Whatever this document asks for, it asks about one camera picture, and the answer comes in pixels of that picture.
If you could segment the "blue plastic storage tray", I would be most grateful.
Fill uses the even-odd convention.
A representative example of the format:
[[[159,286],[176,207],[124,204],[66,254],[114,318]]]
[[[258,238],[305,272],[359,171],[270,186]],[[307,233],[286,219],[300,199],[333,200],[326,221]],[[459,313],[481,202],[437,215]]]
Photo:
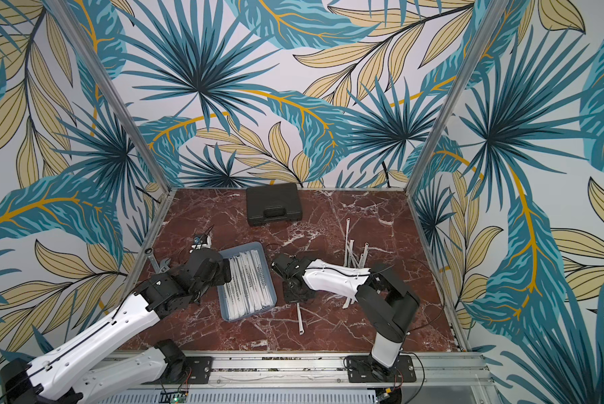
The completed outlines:
[[[266,277],[266,280],[268,282],[268,287],[270,289],[270,293],[273,296],[274,299],[274,306],[267,306],[265,303],[264,308],[260,308],[259,304],[256,302],[255,300],[255,296],[253,294],[253,290],[251,289],[251,283],[250,283],[250,279],[246,273],[246,266],[245,264],[243,264],[243,261],[241,259],[241,254],[242,253],[248,253],[248,255],[251,257],[251,250],[257,250],[258,254],[260,256],[260,259],[262,261],[262,266],[264,269],[264,274]],[[238,318],[236,318],[236,320],[230,320],[229,316],[228,316],[228,311],[227,311],[227,306],[226,306],[226,294],[225,294],[225,288],[224,286],[218,286],[217,287],[217,291],[218,291],[218,295],[219,295],[219,303],[220,303],[220,310],[221,310],[221,317],[224,321],[228,322],[228,323],[233,323],[236,321],[239,321],[241,319],[250,317],[250,316],[254,316],[257,314],[261,314],[265,311],[270,311],[271,309],[273,309],[276,306],[277,303],[277,294],[276,291],[274,289],[273,286],[273,280],[270,274],[270,267],[268,266],[268,262],[266,260],[266,256],[263,250],[263,245],[260,242],[249,242],[247,244],[243,244],[241,246],[237,246],[237,247],[233,247],[233,248],[229,248],[226,250],[221,251],[221,256],[223,257],[223,259],[229,259],[230,264],[231,264],[231,258],[236,257],[240,266],[241,266],[241,272],[242,272],[242,277],[244,279],[245,285],[246,285],[246,290],[249,292],[250,294],[250,298],[251,298],[251,302],[253,303],[253,310],[247,315],[245,312],[245,306],[242,303],[241,297],[238,293],[238,289],[237,289],[237,283],[234,279],[234,275],[236,274],[233,265],[231,264],[231,274],[232,274],[232,284],[233,284],[233,292],[235,295],[235,302],[236,302],[236,306],[237,306],[237,311],[238,311]]]

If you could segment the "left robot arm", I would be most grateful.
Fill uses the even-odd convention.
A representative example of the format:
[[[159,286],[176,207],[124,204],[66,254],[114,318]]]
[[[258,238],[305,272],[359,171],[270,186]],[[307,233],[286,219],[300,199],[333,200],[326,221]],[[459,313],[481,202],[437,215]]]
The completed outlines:
[[[75,338],[33,360],[5,365],[0,402],[93,403],[147,382],[184,385],[193,367],[169,339],[128,360],[105,367],[98,363],[175,311],[199,303],[210,288],[230,281],[228,259],[211,248],[195,249],[186,264],[146,279]]]

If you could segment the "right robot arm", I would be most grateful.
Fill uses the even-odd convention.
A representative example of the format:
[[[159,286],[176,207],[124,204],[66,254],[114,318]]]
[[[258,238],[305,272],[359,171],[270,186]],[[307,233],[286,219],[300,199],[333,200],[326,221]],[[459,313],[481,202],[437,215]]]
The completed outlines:
[[[396,363],[421,300],[391,268],[376,264],[354,269],[320,259],[280,254],[271,269],[283,280],[284,299],[302,303],[317,291],[343,296],[357,303],[374,327],[376,336],[370,356],[390,369]]]

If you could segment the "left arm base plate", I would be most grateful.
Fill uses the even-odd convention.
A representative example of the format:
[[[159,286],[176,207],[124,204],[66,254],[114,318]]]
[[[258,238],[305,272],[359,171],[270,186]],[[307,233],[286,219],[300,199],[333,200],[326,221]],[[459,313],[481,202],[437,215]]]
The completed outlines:
[[[211,356],[188,356],[167,360],[167,368],[153,384],[207,385],[213,360]]]

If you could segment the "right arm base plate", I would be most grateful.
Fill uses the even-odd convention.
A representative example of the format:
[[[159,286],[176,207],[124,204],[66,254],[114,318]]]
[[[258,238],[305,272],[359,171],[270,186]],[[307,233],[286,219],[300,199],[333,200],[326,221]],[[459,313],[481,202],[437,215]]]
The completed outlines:
[[[370,355],[349,355],[343,359],[350,383],[416,382],[416,371],[409,355],[400,355],[390,368]]]

